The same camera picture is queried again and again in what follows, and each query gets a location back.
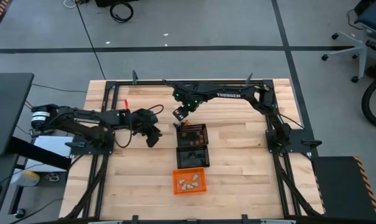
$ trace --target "orange basket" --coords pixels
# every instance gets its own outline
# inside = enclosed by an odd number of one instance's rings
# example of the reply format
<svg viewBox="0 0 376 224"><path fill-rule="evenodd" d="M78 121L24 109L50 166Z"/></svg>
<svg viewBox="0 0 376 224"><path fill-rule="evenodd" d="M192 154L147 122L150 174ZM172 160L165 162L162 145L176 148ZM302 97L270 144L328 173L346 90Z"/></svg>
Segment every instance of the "orange basket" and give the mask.
<svg viewBox="0 0 376 224"><path fill-rule="evenodd" d="M203 167L173 170L173 191L175 195L204 193L207 191Z"/></svg>

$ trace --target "wooden tabletop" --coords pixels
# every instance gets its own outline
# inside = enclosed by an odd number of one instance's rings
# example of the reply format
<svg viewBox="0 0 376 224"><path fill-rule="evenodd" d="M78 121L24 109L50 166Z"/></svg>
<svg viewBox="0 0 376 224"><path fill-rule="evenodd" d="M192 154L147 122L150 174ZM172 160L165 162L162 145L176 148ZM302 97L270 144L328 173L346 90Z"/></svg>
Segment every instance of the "wooden tabletop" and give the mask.
<svg viewBox="0 0 376 224"><path fill-rule="evenodd" d="M281 114L300 122L288 79L275 79ZM100 111L105 81L91 81L85 110ZM134 111L164 105L156 126L163 136L148 148L146 137L134 136L126 149L115 146L109 159L101 210L102 220L241 219L283 218L272 155L267 150L265 117L247 101L215 98L188 116L192 124L205 123L209 136L210 167L205 168L208 191L197 195L174 195L172 170L177 168L177 119L172 112L180 106L167 86L122 86L118 109L124 99ZM293 129L299 127L287 121ZM116 132L121 145L129 131ZM318 212L323 213L313 168L301 154L290 154L294 180L299 191ZM87 187L92 156L83 156L69 172L60 217L71 211ZM286 192L293 214L289 190ZM91 215L96 194L92 199Z"/></svg>

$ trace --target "black plastic crate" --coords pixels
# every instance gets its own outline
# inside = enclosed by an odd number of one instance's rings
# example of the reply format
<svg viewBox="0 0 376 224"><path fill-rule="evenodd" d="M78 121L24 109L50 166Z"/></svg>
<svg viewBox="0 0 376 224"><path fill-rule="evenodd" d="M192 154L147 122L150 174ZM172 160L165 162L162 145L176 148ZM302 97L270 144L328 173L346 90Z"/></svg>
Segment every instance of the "black plastic crate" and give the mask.
<svg viewBox="0 0 376 224"><path fill-rule="evenodd" d="M207 146L177 147L177 167L210 167Z"/></svg>
<svg viewBox="0 0 376 224"><path fill-rule="evenodd" d="M178 147L203 146L209 144L206 124L194 124L177 127Z"/></svg>

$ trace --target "robotic arm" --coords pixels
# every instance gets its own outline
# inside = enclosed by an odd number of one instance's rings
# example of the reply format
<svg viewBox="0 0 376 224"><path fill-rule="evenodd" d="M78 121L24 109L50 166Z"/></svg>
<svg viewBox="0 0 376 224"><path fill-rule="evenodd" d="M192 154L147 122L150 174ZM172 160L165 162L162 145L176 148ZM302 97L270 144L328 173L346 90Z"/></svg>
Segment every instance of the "robotic arm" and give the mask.
<svg viewBox="0 0 376 224"><path fill-rule="evenodd" d="M31 125L35 130L59 129L73 133L86 139L91 147L100 149L113 148L115 141L113 134L119 129L129 129L133 135L140 133L147 136L146 142L149 147L153 147L162 136L154 125L157 123L156 115L146 109L134 112L130 110L96 112L49 104L35 106L32 112ZM80 122L98 126L88 127Z"/></svg>
<svg viewBox="0 0 376 224"><path fill-rule="evenodd" d="M274 140L277 144L282 147L290 144L291 128L281 119L274 90L266 85L216 85L207 81L196 82L193 85L183 85L178 82L167 84L174 88L174 99L182 102L182 106L173 112L179 121L186 118L189 112L194 112L201 103L213 98L243 99L270 120L276 132Z"/></svg>

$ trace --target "gray floor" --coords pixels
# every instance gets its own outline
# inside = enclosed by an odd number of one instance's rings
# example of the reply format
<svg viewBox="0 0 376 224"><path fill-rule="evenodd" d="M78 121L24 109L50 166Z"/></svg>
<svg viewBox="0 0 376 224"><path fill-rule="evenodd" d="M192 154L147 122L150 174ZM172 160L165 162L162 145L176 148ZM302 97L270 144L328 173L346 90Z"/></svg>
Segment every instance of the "gray floor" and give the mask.
<svg viewBox="0 0 376 224"><path fill-rule="evenodd" d="M340 30L362 38L346 18L357 2L278 0L289 44L345 45L330 38ZM126 24L116 24L94 1L81 6L95 47L282 45L269 0L140 0L131 4L135 14ZM61 0L13 0L0 25L0 49L71 47L90 47L77 9L67 9ZM319 154L362 158L376 196L376 128L360 110L361 96L371 80L351 83L358 61L347 55L323 62L322 54L293 52L314 134L324 142ZM131 78L132 69L140 78L244 78L251 72L254 78L291 76L283 51L114 52L98 57L109 79ZM102 79L92 53L0 54L0 72L32 72L34 83L69 90L86 90L89 80ZM28 100L34 105L82 107L85 94L33 86ZM22 129L29 129L30 117L24 110L19 120ZM19 130L15 136L30 140ZM21 207L29 213L62 196L62 187L27 189ZM7 206L0 223L14 220L6 215ZM54 203L21 223L54 220L59 209L60 203Z"/></svg>

